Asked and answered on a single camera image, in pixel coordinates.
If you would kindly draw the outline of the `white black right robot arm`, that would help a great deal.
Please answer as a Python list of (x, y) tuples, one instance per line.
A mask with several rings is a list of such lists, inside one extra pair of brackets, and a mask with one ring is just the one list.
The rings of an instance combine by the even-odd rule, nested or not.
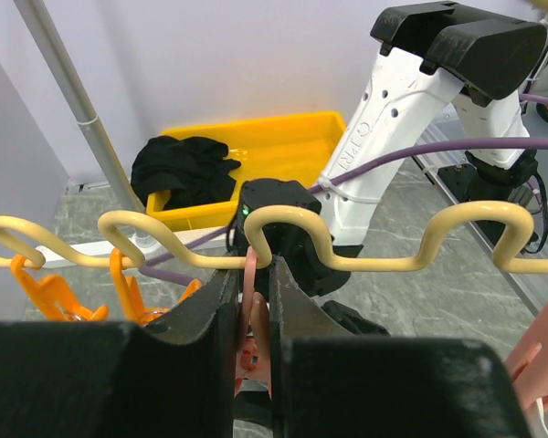
[(341, 255), (360, 254), (388, 185), (403, 161), (420, 153), (418, 139), (446, 106), (468, 140), (468, 164), (445, 169), (460, 201), (506, 202), (538, 177), (519, 88), (543, 52), (543, 25), (435, 1), (386, 8), (371, 35), (380, 45), (371, 77), (317, 182), (243, 183), (229, 251), (247, 252), (243, 227), (254, 210), (297, 203), (322, 217)]

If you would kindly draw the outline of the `pink end clothespin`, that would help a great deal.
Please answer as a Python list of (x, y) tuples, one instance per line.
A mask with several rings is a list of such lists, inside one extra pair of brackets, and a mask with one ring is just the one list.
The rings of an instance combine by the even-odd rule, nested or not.
[(548, 412), (548, 304), (526, 329), (505, 367), (522, 408), (540, 401)]

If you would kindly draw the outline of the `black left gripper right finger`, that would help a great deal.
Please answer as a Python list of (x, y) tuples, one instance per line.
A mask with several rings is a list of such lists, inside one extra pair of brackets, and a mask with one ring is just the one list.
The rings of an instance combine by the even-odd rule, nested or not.
[(501, 359), (474, 339), (355, 335), (269, 267), (278, 437), (526, 437)]

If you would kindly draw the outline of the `yellow clip hanger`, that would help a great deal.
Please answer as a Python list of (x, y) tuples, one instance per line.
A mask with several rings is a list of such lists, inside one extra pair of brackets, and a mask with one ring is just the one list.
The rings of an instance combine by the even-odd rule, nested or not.
[[(548, 150), (548, 138), (488, 137), (461, 141), (419, 144), (417, 141), (398, 140), (396, 126), (390, 124), (383, 143), (368, 143), (374, 157), (359, 166), (332, 178), (320, 178), (311, 188), (312, 193), (327, 192), (333, 198), (343, 198), (349, 208), (376, 205), (392, 180), (391, 173), (381, 173), (382, 167), (394, 171), (399, 163), (411, 156), (441, 151), (487, 151), (492, 165), (506, 169), (525, 151)], [(449, 207), (438, 213), (428, 224), (418, 253), (405, 258), (353, 258), (339, 255), (332, 245), (332, 234), (323, 219), (305, 208), (290, 205), (270, 205), (254, 209), (240, 219), (243, 236), (258, 256), (258, 267), (268, 266), (275, 254), (284, 249), (302, 249), (303, 266), (322, 265), (337, 271), (411, 272), (430, 265), (449, 231), (468, 222), (491, 220), (503, 224), (501, 237), (492, 250), (494, 265), (515, 274), (548, 274), (548, 259), (534, 260), (519, 256), (533, 230), (532, 216), (521, 206), (505, 201), (471, 201)], [(136, 268), (147, 276), (174, 281), (174, 275), (158, 270), (151, 258), (147, 259), (130, 239), (141, 231), (161, 244), (165, 256), (176, 258), (188, 265), (211, 269), (240, 269), (246, 264), (244, 256), (208, 257), (196, 252), (195, 244), (186, 245), (159, 220), (134, 211), (112, 211), (104, 214), (98, 227), (102, 241), (111, 243), (112, 250), (123, 253), (125, 268)], [(26, 258), (25, 267), (46, 267), (47, 258), (38, 248), (47, 244), (63, 261), (77, 262), (72, 266), (106, 268), (110, 256), (91, 256), (74, 250), (71, 245), (42, 226), (12, 216), (0, 216), (0, 244)]]

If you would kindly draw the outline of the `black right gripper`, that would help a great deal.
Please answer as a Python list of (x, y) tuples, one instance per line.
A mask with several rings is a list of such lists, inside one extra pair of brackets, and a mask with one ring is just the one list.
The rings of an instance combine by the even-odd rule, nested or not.
[(390, 336), (388, 330), (362, 317), (356, 310), (334, 300), (325, 302), (321, 309), (344, 329), (356, 335)]

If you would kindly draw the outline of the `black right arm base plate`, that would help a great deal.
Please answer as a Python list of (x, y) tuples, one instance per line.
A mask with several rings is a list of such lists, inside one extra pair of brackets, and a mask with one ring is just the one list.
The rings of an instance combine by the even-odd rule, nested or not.
[(438, 178), (457, 202), (469, 199), (469, 184), (476, 175), (476, 169), (468, 163), (441, 167), (437, 171)]

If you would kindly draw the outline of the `navy blue underwear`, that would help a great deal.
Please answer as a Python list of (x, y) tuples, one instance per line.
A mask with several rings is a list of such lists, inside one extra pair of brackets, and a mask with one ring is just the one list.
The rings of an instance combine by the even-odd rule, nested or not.
[(548, 438), (548, 428), (544, 418), (543, 399), (537, 399), (533, 405), (529, 424), (534, 438)]

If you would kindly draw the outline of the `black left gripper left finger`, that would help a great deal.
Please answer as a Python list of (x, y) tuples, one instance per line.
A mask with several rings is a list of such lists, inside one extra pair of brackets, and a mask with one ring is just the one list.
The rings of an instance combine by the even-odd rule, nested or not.
[(0, 437), (229, 437), (238, 277), (139, 326), (0, 322)]

